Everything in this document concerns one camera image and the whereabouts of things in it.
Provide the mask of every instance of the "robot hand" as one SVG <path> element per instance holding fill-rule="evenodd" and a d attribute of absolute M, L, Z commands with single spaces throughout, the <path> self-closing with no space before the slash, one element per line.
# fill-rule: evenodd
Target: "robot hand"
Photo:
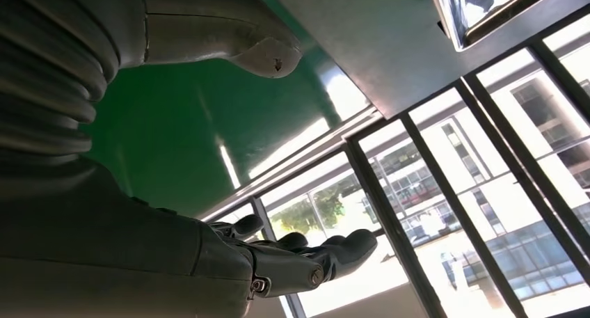
<path fill-rule="evenodd" d="M 362 265 L 377 246 L 369 230 L 356 230 L 348 237 L 334 236 L 318 247 L 308 248 L 308 241 L 292 232 L 277 241 L 246 243 L 262 229 L 256 215 L 246 216 L 235 224 L 209 224 L 230 246 L 237 248 L 252 262 L 252 295 L 274 297 L 316 289 L 320 284 L 348 275 Z"/>

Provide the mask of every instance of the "ceiling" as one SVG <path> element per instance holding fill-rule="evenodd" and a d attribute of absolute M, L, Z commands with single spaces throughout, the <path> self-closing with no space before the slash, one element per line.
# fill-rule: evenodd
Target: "ceiling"
<path fill-rule="evenodd" d="M 386 117 L 590 2 L 543 0 L 457 53 L 432 0 L 280 1 Z"/>

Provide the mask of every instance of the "metal beam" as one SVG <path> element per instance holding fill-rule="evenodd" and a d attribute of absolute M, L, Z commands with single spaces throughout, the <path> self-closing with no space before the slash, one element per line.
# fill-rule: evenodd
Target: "metal beam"
<path fill-rule="evenodd" d="M 266 240 L 277 241 L 275 232 L 273 231 L 273 227 L 271 225 L 271 220 L 269 219 L 269 215 L 266 213 L 266 210 L 264 209 L 264 204 L 262 203 L 260 198 L 250 196 L 248 198 L 248 201 L 254 209 L 254 215 L 262 219 L 262 236 Z M 293 318 L 308 317 L 305 314 L 305 310 L 303 309 L 303 305 L 301 304 L 301 300 L 299 299 L 299 296 L 297 294 L 286 295 L 285 298 L 287 299 L 287 304 L 289 304 L 289 309 L 291 309 Z"/>
<path fill-rule="evenodd" d="M 590 97 L 577 83 L 568 69 L 561 64 L 557 56 L 542 39 L 533 42 L 528 47 L 531 55 L 541 64 L 551 81 L 563 93 L 576 108 L 577 112 L 590 124 Z"/>
<path fill-rule="evenodd" d="M 472 90 L 472 93 L 462 83 L 457 83 L 456 87 L 459 94 L 463 98 L 463 101 L 467 104 L 482 129 L 486 132 L 491 142 L 495 146 L 496 150 L 502 156 L 506 165 L 512 170 L 514 176 L 518 182 L 522 185 L 525 193 L 531 199 L 531 202 L 541 215 L 541 218 L 545 221 L 557 241 L 566 251 L 570 257 L 572 263 L 576 266 L 586 283 L 590 285 L 590 266 L 585 260 L 584 256 L 577 249 L 577 246 L 569 237 L 567 231 L 561 226 L 561 223 L 553 214 L 553 211 L 545 203 L 543 196 L 534 186 L 532 180 L 529 179 L 527 173 L 525 173 L 520 167 L 518 160 L 523 164 L 525 170 L 530 174 L 532 179 L 538 184 L 540 190 L 545 194 L 545 197 L 553 206 L 553 210 L 564 222 L 566 228 L 572 234 L 572 237 L 578 241 L 584 249 L 584 252 L 590 256 L 590 239 L 588 232 L 584 229 L 583 225 L 577 219 L 571 208 L 566 204 L 563 197 L 556 190 L 555 186 L 551 183 L 543 169 L 536 162 L 530 151 L 527 149 L 523 141 L 518 137 L 514 128 L 510 125 L 504 114 L 500 111 L 500 108 L 494 102 L 486 88 L 481 84 L 478 78 L 474 74 L 469 74 L 464 77 L 464 81 Z M 490 116 L 494 125 L 488 120 L 488 117 L 484 110 L 479 106 L 476 101 L 479 100 L 487 114 Z M 514 152 L 504 144 L 504 139 L 498 132 L 502 132 L 505 141 Z"/>
<path fill-rule="evenodd" d="M 463 204 L 461 204 L 459 197 L 457 197 L 455 194 L 455 191 L 453 190 L 449 180 L 443 173 L 440 165 L 438 165 L 438 162 L 434 158 L 432 151 L 430 151 L 418 127 L 416 127 L 416 124 L 410 118 L 410 114 L 406 113 L 401 115 L 400 120 L 412 138 L 414 145 L 416 145 L 416 149 L 422 156 L 426 166 L 428 166 L 430 172 L 432 173 L 432 176 L 442 191 L 442 194 L 447 199 L 451 210 L 455 213 L 455 217 L 461 224 L 465 234 L 473 244 L 475 252 L 477 252 L 481 262 L 488 270 L 490 278 L 496 284 L 496 287 L 502 295 L 502 298 L 504 298 L 504 301 L 516 318 L 528 317 L 522 303 L 512 290 L 510 283 L 508 283 L 506 276 L 504 273 L 502 273 L 500 266 L 498 266 L 495 258 L 490 252 L 490 249 L 487 247 L 486 242 L 483 240 L 483 238 L 481 238 L 479 231 L 477 231 L 475 224 L 467 214 Z"/>
<path fill-rule="evenodd" d="M 373 172 L 369 159 L 358 143 L 358 139 L 353 136 L 343 145 L 343 148 L 361 187 L 365 190 L 369 201 L 371 201 L 385 235 L 387 235 L 395 250 L 395 255 L 416 289 L 416 293 L 428 316 L 430 318 L 446 318 L 447 314 L 440 304 L 440 299 L 434 288 L 432 288 L 418 260 L 418 256 L 416 256 L 412 243 L 410 243 L 404 228 L 397 219 L 375 172 Z"/>

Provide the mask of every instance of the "building window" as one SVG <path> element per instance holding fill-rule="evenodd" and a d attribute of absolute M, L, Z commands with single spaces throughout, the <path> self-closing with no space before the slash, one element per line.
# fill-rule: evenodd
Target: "building window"
<path fill-rule="evenodd" d="M 460 303 L 478 296 L 474 292 L 479 294 L 483 291 L 485 296 L 481 302 L 482 312 L 490 317 L 503 317 L 503 312 L 506 312 L 504 301 L 441 194 L 430 170 L 413 143 L 407 138 L 400 140 L 399 136 L 405 133 L 403 126 L 396 121 L 383 129 L 386 132 L 399 132 L 401 135 L 388 135 L 378 131 L 361 140 L 360 145 L 367 157 L 373 160 L 373 169 L 377 177 L 381 178 L 382 186 L 387 184 L 385 179 L 392 183 L 393 191 L 404 191 L 413 182 L 422 183 L 420 198 L 415 198 L 412 203 L 400 203 L 404 208 L 402 212 L 397 212 L 397 217 L 442 306 L 450 317 L 470 315 L 472 312 L 469 313 L 470 310 Z M 380 148 L 380 145 L 391 145 L 391 141 L 398 142 L 391 147 Z M 456 154 L 456 150 L 450 144 L 449 146 Z M 411 157 L 412 164 L 398 166 L 395 172 L 385 173 L 382 170 L 385 166 L 379 166 L 379 159 L 391 159 L 391 154 L 395 154 L 397 158 L 401 154 L 400 150 L 415 150 Z"/>
<path fill-rule="evenodd" d="M 265 193 L 261 201 L 278 238 L 300 232 L 310 246 L 319 246 L 334 235 L 347 236 L 357 229 L 381 228 L 344 154 Z M 355 273 L 299 294 L 307 317 L 408 282 L 388 239 L 381 235 L 377 240 L 375 253 Z"/>
<path fill-rule="evenodd" d="M 539 95 L 542 91 L 534 85 L 533 82 L 512 87 L 507 89 L 504 96 L 511 99 L 513 111 L 520 110 L 527 117 L 530 129 L 545 143 L 547 152 L 555 152 L 542 137 L 538 126 L 555 123 L 560 116 L 553 108 L 547 109 L 548 105 L 539 101 L 545 98 Z M 428 122 L 431 122 L 429 126 L 420 125 L 424 141 L 527 313 L 536 316 L 540 303 L 553 310 L 545 309 L 544 314 L 550 312 L 553 315 L 580 307 L 581 301 L 567 301 L 569 294 L 587 296 L 590 295 L 590 289 L 581 281 L 567 254 L 541 220 L 520 185 L 515 183 L 515 177 L 475 117 L 469 109 L 461 106 L 462 101 L 457 99 L 455 92 L 451 90 L 440 95 L 438 106 L 424 104 L 430 110 L 429 116 L 421 107 L 416 109 L 422 122 L 428 117 Z M 456 112 L 441 111 L 441 107 L 448 107 L 440 105 L 441 99 L 448 99 Z M 527 111 L 535 111 L 536 122 L 528 117 Z M 416 117 L 414 112 L 410 112 L 410 117 Z M 455 127 L 461 127 L 464 132 L 459 132 Z M 465 162 L 466 156 L 481 164 L 475 166 L 478 172 Z M 481 175 L 481 178 L 476 179 L 476 175 Z M 452 285 L 457 274 L 450 273 L 451 265 L 454 259 L 462 261 L 464 270 L 461 279 L 470 287 L 478 285 L 483 289 L 488 282 L 487 277 L 481 273 L 481 262 L 476 255 L 470 258 L 469 264 L 465 262 L 463 255 L 469 256 L 469 252 L 469 248 L 463 247 L 441 255 L 444 269 Z M 495 302 L 495 297 L 494 292 L 486 293 L 489 305 L 486 310 L 495 312 L 497 307 L 503 307 L 502 302 Z"/>
<path fill-rule="evenodd" d="M 580 59 L 584 55 L 571 54 L 562 62 L 572 68 L 587 64 Z M 527 51 L 506 60 L 511 64 L 499 62 L 501 71 L 489 68 L 495 71 L 492 84 L 484 83 L 490 72 L 481 72 L 482 83 L 570 208 L 575 211 L 590 204 L 590 127 L 539 64 L 522 73 L 522 66 L 535 64 Z M 582 223 L 588 221 L 583 213 L 577 215 Z"/>
<path fill-rule="evenodd" d="M 475 161 L 473 161 L 473 158 L 471 158 L 471 154 L 469 154 L 453 127 L 447 123 L 446 125 L 442 126 L 442 130 L 447 135 L 449 142 L 451 142 L 451 144 L 455 147 L 457 154 L 461 158 L 461 161 L 469 173 L 471 173 L 471 176 L 473 176 L 475 182 L 480 183 L 485 181 L 485 178 L 479 171 L 479 168 L 477 168 Z"/>

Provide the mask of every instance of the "metal frame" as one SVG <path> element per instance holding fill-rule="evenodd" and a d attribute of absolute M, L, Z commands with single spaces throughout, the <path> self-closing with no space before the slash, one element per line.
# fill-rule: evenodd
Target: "metal frame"
<path fill-rule="evenodd" d="M 555 208 L 556 213 L 558 213 L 559 217 L 565 223 L 568 230 L 572 233 L 572 236 L 576 239 L 576 241 L 578 241 L 584 252 L 589 257 L 590 236 L 585 231 L 582 224 L 571 211 L 571 209 L 565 204 L 564 199 L 549 181 L 547 175 L 542 171 L 528 149 L 526 149 L 523 142 L 516 135 L 516 132 L 513 130 L 513 128 L 510 126 L 503 114 L 499 111 L 491 99 L 491 96 L 487 90 L 481 85 L 476 77 L 476 73 L 479 73 L 482 70 L 485 70 L 488 67 L 505 59 L 506 57 L 526 48 L 537 59 L 541 67 L 562 91 L 562 93 L 572 102 L 580 115 L 587 122 L 590 122 L 590 98 L 588 98 L 581 86 L 575 82 L 571 74 L 569 74 L 567 69 L 559 62 L 559 59 L 543 43 L 543 39 L 546 36 L 549 36 L 564 28 L 565 26 L 577 21 L 588 13 L 590 13 L 590 4 L 572 13 L 560 22 L 549 26 L 546 30 L 527 39 L 520 45 L 507 50 L 502 55 L 478 67 L 470 74 L 465 76 L 464 80 L 466 81 L 466 84 L 464 84 L 461 80 L 454 81 L 438 92 L 412 105 L 398 116 L 395 116 L 389 120 L 382 119 L 376 121 L 370 126 L 363 128 L 359 132 L 348 136 L 345 140 L 345 144 L 337 146 L 334 150 L 326 153 L 310 164 L 294 171 L 287 177 L 284 177 L 281 180 L 269 185 L 260 192 L 240 199 L 235 206 L 225 210 L 215 218 L 226 216 L 227 214 L 230 214 L 243 207 L 247 203 L 250 203 L 253 207 L 254 214 L 258 215 L 263 221 L 264 227 L 262 229 L 262 233 L 264 238 L 268 240 L 276 240 L 276 236 L 271 227 L 266 209 L 260 200 L 260 196 L 263 196 L 265 193 L 268 193 L 285 182 L 294 179 L 295 177 L 314 168 L 315 166 L 318 166 L 322 162 L 329 160 L 337 154 L 344 152 L 361 184 L 361 187 L 367 194 L 367 197 L 371 201 L 372 207 L 374 208 L 374 211 L 381 222 L 382 228 L 375 231 L 374 234 L 387 235 L 390 243 L 392 244 L 392 247 L 395 249 L 397 258 L 399 259 L 405 272 L 408 274 L 408 278 L 412 282 L 428 316 L 430 318 L 446 318 L 446 312 L 440 304 L 438 295 L 432 288 L 429 279 L 427 278 L 424 269 L 422 268 L 415 254 L 415 248 L 412 246 L 408 237 L 405 235 L 404 229 L 401 226 L 401 223 L 397 218 L 393 208 L 391 208 L 388 198 L 379 183 L 376 173 L 374 173 L 372 170 L 367 155 L 363 152 L 359 145 L 359 141 L 364 137 L 369 136 L 370 134 L 376 132 L 386 125 L 389 125 L 395 120 L 401 119 L 402 123 L 406 127 L 409 137 L 413 140 L 414 144 L 416 144 L 416 147 L 422 155 L 424 162 L 432 172 L 435 181 L 437 181 L 438 186 L 440 187 L 440 190 L 447 199 L 449 206 L 455 213 L 468 238 L 472 242 L 477 254 L 480 256 L 482 263 L 488 269 L 490 277 L 496 284 L 506 304 L 511 308 L 516 317 L 526 317 L 527 315 L 522 307 L 521 302 L 514 294 L 510 284 L 497 265 L 497 262 L 491 255 L 491 252 L 489 251 L 485 242 L 475 228 L 475 225 L 459 201 L 457 194 L 455 194 L 453 188 L 448 182 L 448 179 L 434 159 L 430 149 L 428 149 L 424 139 L 420 134 L 419 127 L 416 126 L 408 114 L 411 110 L 427 103 L 444 92 L 455 88 L 459 92 L 459 95 L 463 98 L 466 106 L 469 108 L 469 110 L 471 110 L 472 114 L 481 125 L 485 134 L 489 137 L 492 144 L 500 153 L 500 156 L 509 167 L 509 170 L 517 178 L 523 190 L 530 198 L 553 235 L 562 245 L 584 280 L 590 284 L 590 266 L 588 262 L 578 250 L 574 241 L 569 237 L 567 231 L 562 227 L 559 219 L 553 214 L 551 208 L 547 205 L 547 203 L 545 203 L 543 196 L 536 188 L 536 184 L 539 186 L 540 190 L 542 190 L 543 194 L 545 194 L 545 196 L 548 198 L 551 205 Z M 475 96 L 472 95 L 468 89 L 468 86 L 474 91 Z M 484 108 L 488 112 L 490 118 L 492 118 L 493 122 L 496 124 L 496 127 L 500 128 L 502 134 L 500 134 L 494 124 L 488 119 L 486 112 L 484 112 L 484 110 L 479 106 L 477 100 L 479 100 L 484 105 Z M 523 169 L 519 161 L 523 164 L 526 170 Z M 305 311 L 297 294 L 288 295 L 286 297 L 293 316 L 295 318 L 306 318 Z"/>
<path fill-rule="evenodd" d="M 434 158 L 434 154 L 430 151 L 430 148 L 426 144 L 426 141 L 422 137 L 418 127 L 410 118 L 410 114 L 406 113 L 400 117 L 401 123 L 404 124 L 406 131 L 412 138 L 414 145 L 416 145 L 416 149 L 422 156 L 426 167 L 432 173 L 434 180 L 438 184 L 438 187 L 442 191 L 447 203 L 451 207 L 451 210 L 455 213 L 455 217 L 461 224 L 461 227 L 465 231 L 467 238 L 471 241 L 475 252 L 479 255 L 481 262 L 484 264 L 488 273 L 490 274 L 490 278 L 496 284 L 496 287 L 502 298 L 514 314 L 516 318 L 526 318 L 527 314 L 525 309 L 510 287 L 506 276 L 502 273 L 502 270 L 498 266 L 496 260 L 494 259 L 490 249 L 487 247 L 486 242 L 481 238 L 479 231 L 475 227 L 475 224 L 465 211 L 465 207 L 459 200 L 459 197 L 455 194 L 447 176 L 443 173 L 442 168 L 438 165 L 438 162 Z"/>
<path fill-rule="evenodd" d="M 504 114 L 500 111 L 500 108 L 494 102 L 484 85 L 481 84 L 475 74 L 468 74 L 463 78 L 463 80 L 465 84 L 471 88 L 472 94 L 479 100 L 479 103 L 481 103 L 482 107 L 486 110 L 487 114 L 495 123 L 495 126 L 499 129 L 500 133 L 503 135 L 504 139 L 518 160 L 520 160 L 525 170 L 531 175 L 531 177 L 534 178 L 534 181 L 538 185 L 539 189 L 543 192 L 549 203 L 553 206 L 553 210 L 555 210 L 555 213 L 560 217 L 561 221 L 569 230 L 572 237 L 581 246 L 584 253 L 587 256 L 590 256 L 590 234 L 588 234 L 586 229 L 584 229 L 584 226 L 580 220 L 577 219 L 572 209 L 568 206 L 567 202 L 555 188 L 539 163 L 537 163 L 514 128 L 510 125 L 510 122 L 508 122 Z M 462 97 L 466 103 L 467 101 L 470 101 L 470 97 L 467 95 L 467 93 L 468 91 L 466 92 L 463 90 Z M 485 113 L 480 113 L 480 111 L 476 110 L 475 104 L 471 103 L 469 107 L 472 109 L 472 113 L 476 115 L 476 118 L 481 115 L 484 115 L 485 117 Z M 500 143 L 497 143 L 495 146 L 496 148 L 502 148 Z M 515 176 L 519 181 L 525 180 L 524 175 L 521 173 L 519 173 L 518 176 L 515 173 Z M 531 198 L 531 201 L 534 202 L 533 204 L 535 208 L 543 220 L 547 223 L 551 229 L 551 232 L 553 232 L 553 235 L 555 235 L 559 243 L 564 247 L 564 250 L 566 253 L 568 253 L 568 256 L 578 268 L 584 280 L 590 284 L 590 266 L 588 265 L 588 262 L 585 260 L 584 256 L 577 249 L 575 243 L 569 238 L 565 229 L 561 227 L 559 220 L 557 220 L 557 218 L 553 215 L 552 210 L 545 203 L 541 203 L 539 200 L 539 198 L 541 200 L 543 199 L 541 195 L 538 192 L 534 193 L 533 189 L 530 187 L 527 190 L 529 191 L 529 197 Z"/>
<path fill-rule="evenodd" d="M 577 112 L 590 124 L 590 97 L 576 82 L 568 69 L 542 40 L 533 42 L 528 47 L 530 54 L 541 64 L 549 79 L 566 97 L 569 98 Z"/>
<path fill-rule="evenodd" d="M 358 143 L 358 137 L 349 139 L 344 146 L 344 151 L 358 181 L 365 190 L 377 218 L 381 222 L 381 227 L 392 244 L 400 264 L 408 274 L 409 280 L 414 285 L 428 316 L 430 318 L 446 318 L 447 314 L 440 304 L 440 299 L 434 288 L 432 288 L 412 247 L 412 243 L 405 235 L 404 228 L 401 226 L 393 208 L 391 208 L 385 191 L 381 188 L 379 179 L 369 163 L 369 159 L 362 151 Z"/>
<path fill-rule="evenodd" d="M 275 236 L 275 232 L 273 231 L 273 227 L 271 225 L 271 220 L 269 219 L 269 215 L 266 213 L 266 210 L 264 210 L 264 204 L 260 198 L 257 196 L 250 196 L 248 201 L 254 209 L 254 215 L 262 219 L 262 236 L 266 240 L 277 241 L 277 237 Z M 286 295 L 285 298 L 287 299 L 287 304 L 289 305 L 289 309 L 291 309 L 293 318 L 307 318 L 307 315 L 305 315 L 305 310 L 303 309 L 303 305 L 301 304 L 301 300 L 297 294 Z"/>

